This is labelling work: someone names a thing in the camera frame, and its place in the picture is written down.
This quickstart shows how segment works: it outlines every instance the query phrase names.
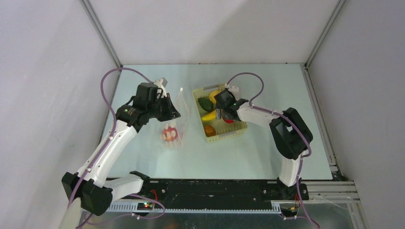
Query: plastic basket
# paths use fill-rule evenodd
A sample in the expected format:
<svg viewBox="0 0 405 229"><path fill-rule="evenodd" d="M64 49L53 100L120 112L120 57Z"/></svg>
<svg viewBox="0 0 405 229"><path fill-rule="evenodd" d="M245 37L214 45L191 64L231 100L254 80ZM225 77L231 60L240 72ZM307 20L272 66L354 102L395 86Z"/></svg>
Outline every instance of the plastic basket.
<svg viewBox="0 0 405 229"><path fill-rule="evenodd" d="M206 115L207 111L205 111L201 108L200 104L198 103L198 99L202 98L202 97L208 98L210 95L210 92L212 92L214 90L217 90L217 89L223 90L224 85L225 85L224 83L215 84L215 85L207 86L204 88L195 89L192 92L200 118L203 117L204 115ZM202 133L204 134L204 136L205 136L204 126L206 126L206 125L211 125L212 127L214 127L214 129L216 131L215 136L212 136L212 137L205 136L205 139L207 140L207 142L215 142L215 141L219 141L222 139L239 136L239 135L242 135L245 132L245 130L247 129L246 122L226 123L222 119L214 119L211 121L202 121L200 119L200 122L201 122L201 127L202 127Z"/></svg>

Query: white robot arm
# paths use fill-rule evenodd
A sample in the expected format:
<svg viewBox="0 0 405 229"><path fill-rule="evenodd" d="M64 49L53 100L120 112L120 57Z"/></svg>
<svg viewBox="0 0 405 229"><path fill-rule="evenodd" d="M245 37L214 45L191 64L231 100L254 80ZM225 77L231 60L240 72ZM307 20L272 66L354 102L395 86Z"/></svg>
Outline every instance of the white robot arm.
<svg viewBox="0 0 405 229"><path fill-rule="evenodd" d="M74 197L81 198L82 208L99 216L106 211L111 202L140 192L145 175L131 172L126 177L111 181L107 181L107 175L122 150L149 119L156 118L164 122L180 117L171 103L170 95L166 93L164 88L166 83L164 78L154 83L141 83L137 94L117 110L113 135L111 135L113 128L110 128L107 136L84 165L75 174L67 172L63 176L62 184L68 198L78 185Z"/></svg>
<svg viewBox="0 0 405 229"><path fill-rule="evenodd" d="M295 130L287 130L290 125L286 120L255 108L246 99L237 100L238 92L237 87L226 85L226 89L215 96L216 118L250 122L271 130L277 149L283 156L278 179L287 188L293 186L297 182L299 161L307 150L305 143ZM299 128L308 142L312 141L312 133L294 108L287 109L283 114Z"/></svg>

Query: table surface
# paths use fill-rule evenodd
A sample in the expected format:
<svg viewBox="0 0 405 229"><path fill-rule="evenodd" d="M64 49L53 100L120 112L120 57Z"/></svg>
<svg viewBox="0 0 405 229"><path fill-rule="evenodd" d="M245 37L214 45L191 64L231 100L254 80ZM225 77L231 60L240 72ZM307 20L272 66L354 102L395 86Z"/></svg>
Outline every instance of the table surface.
<svg viewBox="0 0 405 229"><path fill-rule="evenodd" d="M276 179L281 170L281 154L268 129L250 123L240 136L207 143L192 91L227 82L241 72L260 75L265 82L263 93L254 104L278 111L294 107L314 136L312 156L304 159L303 179L332 179L326 151L299 64L169 64L125 65L155 81L168 80L167 92L183 95L190 110L184 145L172 149L160 142L161 123L151 120L142 127L111 168L109 177L126 176L138 171L154 178L195 179ZM118 81L112 107L117 110L135 95L144 79L123 71ZM241 97L250 99L260 90L260 82L251 75L235 78L231 85L240 88ZM112 124L109 115L104 135Z"/></svg>

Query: plastic bag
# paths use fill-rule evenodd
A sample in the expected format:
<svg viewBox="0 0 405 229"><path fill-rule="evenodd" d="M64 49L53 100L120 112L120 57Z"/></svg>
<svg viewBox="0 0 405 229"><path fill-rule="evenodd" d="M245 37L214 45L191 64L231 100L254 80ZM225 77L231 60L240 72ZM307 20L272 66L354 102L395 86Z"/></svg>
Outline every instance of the plastic bag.
<svg viewBox="0 0 405 229"><path fill-rule="evenodd" d="M173 102L181 117L161 123L160 139L165 148L182 147L187 125L190 119L190 110L183 97L183 88Z"/></svg>

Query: yellow banana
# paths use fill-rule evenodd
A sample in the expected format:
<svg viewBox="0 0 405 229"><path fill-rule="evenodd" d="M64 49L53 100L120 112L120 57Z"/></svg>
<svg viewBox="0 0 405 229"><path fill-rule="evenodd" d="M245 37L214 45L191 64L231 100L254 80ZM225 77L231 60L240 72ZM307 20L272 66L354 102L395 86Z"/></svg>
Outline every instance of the yellow banana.
<svg viewBox="0 0 405 229"><path fill-rule="evenodd" d="M201 117L201 120L203 121L211 121L213 119L215 119L216 116L216 110L211 111L210 113L204 115L203 117Z"/></svg>
<svg viewBox="0 0 405 229"><path fill-rule="evenodd" d="M214 96L216 96L218 93L220 93L221 92L221 90L215 90L215 91L212 91L211 93L210 93L210 96L209 96L209 98L210 98L210 100L211 100L211 102L213 103L213 104L216 104L216 100L215 100L215 98L214 98Z"/></svg>

